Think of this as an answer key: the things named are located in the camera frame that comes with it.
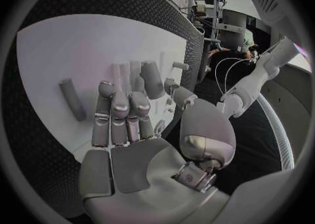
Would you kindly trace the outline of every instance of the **black mesh surface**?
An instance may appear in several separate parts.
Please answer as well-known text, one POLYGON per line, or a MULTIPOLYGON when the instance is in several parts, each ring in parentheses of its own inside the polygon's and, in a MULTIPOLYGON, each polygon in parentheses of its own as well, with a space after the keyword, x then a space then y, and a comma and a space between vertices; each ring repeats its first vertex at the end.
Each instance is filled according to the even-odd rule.
MULTIPOLYGON (((183 72, 181 85, 194 89, 203 35, 166 0, 39 0, 21 29, 41 20, 71 14, 134 19, 185 38, 185 63, 190 68, 183 72)), ((77 193, 80 164, 53 138, 33 110, 18 72, 15 43, 6 64, 2 100, 6 133, 28 181, 62 215, 74 217, 83 213, 77 193)))

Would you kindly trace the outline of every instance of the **white cable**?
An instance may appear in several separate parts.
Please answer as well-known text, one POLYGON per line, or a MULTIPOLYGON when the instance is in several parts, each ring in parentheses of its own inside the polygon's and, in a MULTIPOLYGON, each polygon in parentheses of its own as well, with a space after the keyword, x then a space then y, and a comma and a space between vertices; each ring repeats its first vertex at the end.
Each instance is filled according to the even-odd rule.
POLYGON ((226 74, 225 74, 225 79, 224 79, 224 90, 225 90, 225 93, 226 93, 226 80, 227 80, 227 75, 229 73, 229 71, 232 69, 232 67, 234 67, 236 64, 242 62, 242 61, 245 61, 245 60, 250 60, 250 59, 243 59, 243 60, 239 60, 237 62, 235 62, 232 66, 230 66, 230 68, 227 70, 226 74))
POLYGON ((218 78, 217 78, 217 76, 216 76, 216 70, 217 70, 217 67, 221 64, 221 62, 223 62, 223 61, 225 61, 225 60, 240 60, 240 59, 239 59, 239 58, 225 58, 225 59, 219 61, 219 63, 215 66, 214 76, 215 76, 215 80, 216 80, 216 82, 217 82, 217 85, 218 85, 218 87, 219 87, 219 89, 220 89, 222 95, 223 95, 223 91, 222 91, 222 89, 221 89, 221 87, 220 87, 220 85, 219 85, 218 78))

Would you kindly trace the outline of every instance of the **gray robotic hand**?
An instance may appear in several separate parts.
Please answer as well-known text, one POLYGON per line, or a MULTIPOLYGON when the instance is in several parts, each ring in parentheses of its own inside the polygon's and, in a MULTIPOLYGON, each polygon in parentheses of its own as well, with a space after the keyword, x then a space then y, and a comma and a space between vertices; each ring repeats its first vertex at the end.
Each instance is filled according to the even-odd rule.
POLYGON ((234 157, 236 146, 228 118, 215 105, 199 99, 173 79, 166 79, 164 88, 183 110, 180 130, 183 155, 201 162, 200 167, 208 172, 227 166, 234 157))

